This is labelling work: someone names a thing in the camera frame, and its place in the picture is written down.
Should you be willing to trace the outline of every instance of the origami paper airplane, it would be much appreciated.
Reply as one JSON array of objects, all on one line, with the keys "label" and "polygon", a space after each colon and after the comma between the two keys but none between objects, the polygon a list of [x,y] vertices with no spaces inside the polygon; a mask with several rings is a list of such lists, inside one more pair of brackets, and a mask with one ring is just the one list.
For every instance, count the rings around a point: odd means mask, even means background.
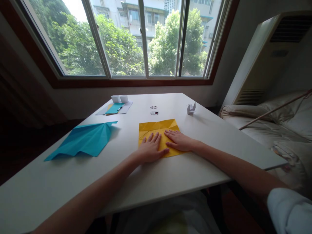
[{"label": "origami paper airplane", "polygon": [[111,137],[111,125],[115,122],[96,123],[75,127],[56,151],[50,154],[45,161],[66,154],[76,156],[83,152],[97,157]]}]

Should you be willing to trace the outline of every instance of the hand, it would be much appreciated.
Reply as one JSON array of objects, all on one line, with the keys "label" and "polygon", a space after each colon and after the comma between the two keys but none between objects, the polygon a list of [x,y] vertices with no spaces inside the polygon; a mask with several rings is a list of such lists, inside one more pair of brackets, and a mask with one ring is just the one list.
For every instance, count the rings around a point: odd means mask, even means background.
[{"label": "hand", "polygon": [[154,137],[152,133],[147,140],[144,137],[140,147],[131,156],[135,157],[140,164],[150,163],[160,159],[169,152],[168,148],[158,151],[161,137],[162,135],[159,133],[156,133]]},{"label": "hand", "polygon": [[192,151],[194,146],[200,142],[179,131],[166,130],[164,134],[174,142],[167,142],[166,145],[181,151]]}]

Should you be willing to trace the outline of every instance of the white sofa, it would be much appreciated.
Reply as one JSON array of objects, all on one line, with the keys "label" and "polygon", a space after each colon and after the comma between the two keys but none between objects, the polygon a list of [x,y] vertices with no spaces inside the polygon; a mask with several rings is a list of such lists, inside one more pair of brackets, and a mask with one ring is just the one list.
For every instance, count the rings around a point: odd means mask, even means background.
[{"label": "white sofa", "polygon": [[[306,91],[286,94],[258,106],[227,105],[220,117],[236,128],[284,104]],[[285,158],[289,164],[269,172],[290,188],[312,198],[312,96],[299,99],[242,132]]]}]

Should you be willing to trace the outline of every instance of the green foliage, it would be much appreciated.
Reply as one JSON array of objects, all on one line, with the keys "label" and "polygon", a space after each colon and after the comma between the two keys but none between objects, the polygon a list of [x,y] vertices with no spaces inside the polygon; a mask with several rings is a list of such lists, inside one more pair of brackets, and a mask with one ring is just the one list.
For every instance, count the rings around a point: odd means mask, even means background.
[{"label": "green foliage", "polygon": [[55,30],[62,32],[67,48],[59,53],[70,75],[105,75],[88,22],[77,22],[72,15],[64,15],[67,22],[55,23]]},{"label": "green foliage", "polygon": [[179,11],[172,10],[166,24],[155,26],[155,38],[149,43],[149,74],[174,75],[179,37]]},{"label": "green foliage", "polygon": [[190,11],[188,17],[182,73],[183,75],[202,75],[202,67],[205,65],[202,63],[201,58],[204,54],[200,53],[200,49],[202,47],[204,27],[202,26],[201,15],[197,8]]},{"label": "green foliage", "polygon": [[[62,0],[30,0],[44,30],[70,75],[105,75],[88,22],[79,22]],[[200,12],[188,15],[183,55],[183,75],[202,75],[207,59],[202,47]],[[143,52],[136,38],[118,28],[112,19],[96,16],[105,54],[113,75],[144,75]],[[180,13],[168,15],[166,24],[155,25],[155,38],[149,43],[149,74],[174,75]]]},{"label": "green foliage", "polygon": [[56,52],[61,53],[67,44],[55,24],[62,26],[66,23],[67,17],[63,13],[70,14],[70,11],[62,0],[30,0],[30,3]]},{"label": "green foliage", "polygon": [[[195,8],[188,14],[188,26],[183,55],[183,75],[202,75],[207,53],[201,52],[203,26],[200,12]],[[172,10],[166,24],[157,23],[155,38],[149,43],[150,75],[174,75],[179,36],[179,11]]]},{"label": "green foliage", "polygon": [[106,56],[113,75],[144,75],[143,52],[135,37],[123,28],[117,28],[112,19],[96,17]]}]

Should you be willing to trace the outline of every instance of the white paper cup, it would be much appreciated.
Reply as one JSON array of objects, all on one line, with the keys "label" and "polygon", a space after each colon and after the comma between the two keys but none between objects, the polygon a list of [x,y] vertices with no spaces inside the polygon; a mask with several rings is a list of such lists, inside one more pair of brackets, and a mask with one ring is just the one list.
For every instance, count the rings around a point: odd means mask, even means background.
[{"label": "white paper cup", "polygon": [[113,103],[121,102],[119,95],[113,95],[113,96],[111,96],[111,99],[113,100]]},{"label": "white paper cup", "polygon": [[127,103],[128,102],[128,96],[127,95],[122,95],[120,96],[120,100],[122,103]]}]

